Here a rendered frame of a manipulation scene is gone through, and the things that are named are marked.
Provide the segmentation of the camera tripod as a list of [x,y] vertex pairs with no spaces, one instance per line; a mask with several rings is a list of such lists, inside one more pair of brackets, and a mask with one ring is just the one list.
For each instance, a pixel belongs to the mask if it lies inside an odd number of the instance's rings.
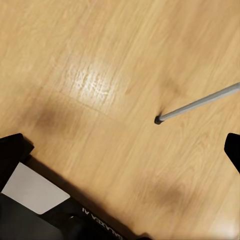
[[203,105],[206,105],[208,103],[212,103],[216,100],[219,100],[221,98],[224,98],[224,97],[227,97],[231,94],[234,94],[234,93],[237,93],[237,92],[240,92],[240,82],[238,83],[235,83],[231,86],[228,86],[224,89],[221,89],[213,94],[210,94],[208,96],[205,96],[201,99],[198,99],[186,106],[183,106],[181,108],[178,108],[174,111],[171,111],[165,115],[162,115],[162,116],[156,116],[155,117],[155,120],[154,120],[154,123],[157,124],[157,125],[160,125],[162,122],[164,122],[165,120],[168,120],[168,119],[171,119],[173,117],[176,117],[178,115],[181,115],[181,114],[184,114],[188,111],[191,111],[195,108],[198,108],[198,107],[201,107]]

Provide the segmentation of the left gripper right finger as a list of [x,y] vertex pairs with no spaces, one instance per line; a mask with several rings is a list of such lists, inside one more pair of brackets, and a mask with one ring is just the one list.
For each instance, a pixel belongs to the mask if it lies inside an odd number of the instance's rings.
[[224,151],[240,173],[240,135],[228,133]]

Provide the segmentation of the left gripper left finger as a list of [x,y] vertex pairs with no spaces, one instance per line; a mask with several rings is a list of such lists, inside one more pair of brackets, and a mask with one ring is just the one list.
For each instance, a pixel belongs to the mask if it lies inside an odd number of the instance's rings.
[[0,138],[0,193],[26,153],[22,133]]

